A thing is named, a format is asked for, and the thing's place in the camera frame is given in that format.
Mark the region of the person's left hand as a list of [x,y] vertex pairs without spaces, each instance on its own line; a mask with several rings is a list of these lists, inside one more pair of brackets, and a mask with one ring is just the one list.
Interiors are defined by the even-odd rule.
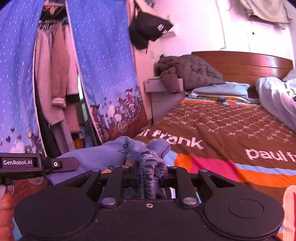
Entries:
[[10,192],[7,192],[1,198],[1,214],[0,214],[0,240],[15,240],[13,231],[13,216],[15,210],[14,198]]

